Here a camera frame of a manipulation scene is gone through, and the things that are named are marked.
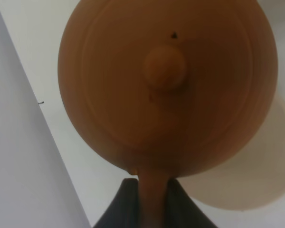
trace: white surface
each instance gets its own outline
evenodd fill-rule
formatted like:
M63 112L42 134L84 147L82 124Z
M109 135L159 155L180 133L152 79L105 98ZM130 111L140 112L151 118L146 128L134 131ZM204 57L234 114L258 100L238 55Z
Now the white surface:
M0 228L88 227L0 15Z
M91 225L95 224L127 174L94 153L71 125L57 83L59 43L78 0L0 0L20 60L63 157ZM262 0L273 26L280 59L279 92L285 98L285 0ZM199 204L224 228L285 228L285 197L259 210L227 211Z

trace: brown teapot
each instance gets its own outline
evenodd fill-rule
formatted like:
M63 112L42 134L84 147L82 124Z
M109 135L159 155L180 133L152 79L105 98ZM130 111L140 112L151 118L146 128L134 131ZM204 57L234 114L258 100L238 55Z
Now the brown teapot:
M142 223L156 227L170 178L224 162L259 129L276 45L256 0L81 0L58 79L85 142L138 175Z

